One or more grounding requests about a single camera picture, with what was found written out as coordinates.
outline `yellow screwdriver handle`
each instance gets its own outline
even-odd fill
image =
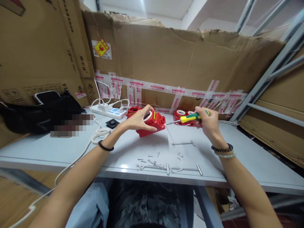
[[[191,121],[191,120],[196,120],[196,119],[201,119],[201,117],[198,113],[194,113],[194,114],[191,114],[191,115],[188,115],[188,116],[181,117],[180,121],[182,123],[185,123],[185,122],[188,122],[188,121]]]

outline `power strip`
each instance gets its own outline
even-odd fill
[[[101,111],[100,109],[98,109],[98,105],[92,106],[92,112],[98,113],[98,114],[101,114],[104,116],[109,116],[109,117],[112,117],[115,119],[122,119],[127,115],[126,110],[123,110],[122,112],[118,112],[118,111],[119,111],[118,108],[112,108],[108,112],[104,112],[104,111]]]

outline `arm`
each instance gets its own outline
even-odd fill
[[[218,112],[207,108],[196,107],[202,119],[203,132],[217,149],[227,149],[228,145],[219,131]],[[221,158],[227,181],[237,195],[247,214],[250,227],[282,227],[266,193],[240,163],[237,157]]]
[[[102,141],[102,145],[106,148],[112,148],[119,137],[127,130],[145,129],[156,131],[156,128],[146,125],[143,121],[146,112],[152,109],[150,105],[147,105],[128,120],[120,123]],[[109,151],[103,150],[97,145],[77,162],[55,188],[29,227],[64,228],[75,204],[88,185],[94,180],[109,153]]]

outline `table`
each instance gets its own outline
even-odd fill
[[[173,120],[172,115],[163,114],[166,121]],[[111,118],[96,114],[96,119],[105,127],[105,122]],[[46,172],[60,172],[83,151],[90,136],[97,129],[96,122],[84,126],[78,136],[71,138],[54,138],[50,134],[28,136],[11,145],[0,149],[0,167],[13,169],[40,170]],[[228,124],[219,123],[220,131],[225,140],[234,146],[238,159],[251,172],[267,192],[304,195],[304,178],[281,163],[262,147],[258,146],[244,134]],[[132,180],[160,181],[187,185],[229,187],[223,176],[223,167],[219,158],[213,153],[211,143],[201,129],[188,126],[167,126],[175,143],[190,142],[191,144],[172,145],[168,131],[163,130],[140,138],[138,134],[129,130],[121,136],[105,161],[100,177],[125,178]],[[95,145],[91,144],[87,152]],[[196,169],[198,164],[202,170],[182,170],[167,175],[166,170],[145,168],[137,170],[136,165],[145,165],[137,158],[163,164],[167,167],[180,167],[176,155],[181,153],[183,168]]]

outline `black bag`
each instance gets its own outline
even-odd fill
[[[48,104],[16,105],[1,102],[0,114],[9,130],[18,134],[45,134],[64,120],[73,119],[83,109],[68,90],[63,96]]]

